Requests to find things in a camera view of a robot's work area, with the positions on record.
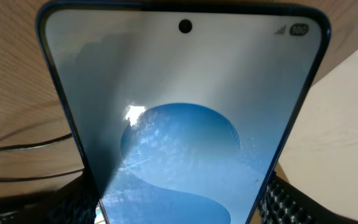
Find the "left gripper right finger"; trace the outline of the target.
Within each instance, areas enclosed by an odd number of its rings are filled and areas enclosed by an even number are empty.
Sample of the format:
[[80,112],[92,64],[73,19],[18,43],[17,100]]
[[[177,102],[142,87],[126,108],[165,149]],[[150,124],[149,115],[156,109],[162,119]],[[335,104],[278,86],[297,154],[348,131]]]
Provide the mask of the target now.
[[261,224],[358,224],[338,215],[272,174],[258,205]]

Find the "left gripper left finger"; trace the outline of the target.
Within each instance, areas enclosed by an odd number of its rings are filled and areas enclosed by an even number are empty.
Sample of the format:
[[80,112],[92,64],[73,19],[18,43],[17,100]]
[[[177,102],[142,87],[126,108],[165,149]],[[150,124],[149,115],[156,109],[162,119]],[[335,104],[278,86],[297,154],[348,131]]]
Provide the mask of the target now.
[[0,224],[92,224],[99,199],[85,173],[59,190],[0,198]]

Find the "blue Samsung Galaxy smartphone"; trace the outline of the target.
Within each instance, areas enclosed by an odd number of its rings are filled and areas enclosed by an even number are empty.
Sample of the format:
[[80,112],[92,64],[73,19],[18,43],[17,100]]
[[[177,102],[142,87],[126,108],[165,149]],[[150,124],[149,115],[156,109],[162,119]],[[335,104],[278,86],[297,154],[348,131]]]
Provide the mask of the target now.
[[108,223],[248,223],[331,36],[213,2],[52,1],[35,29]]

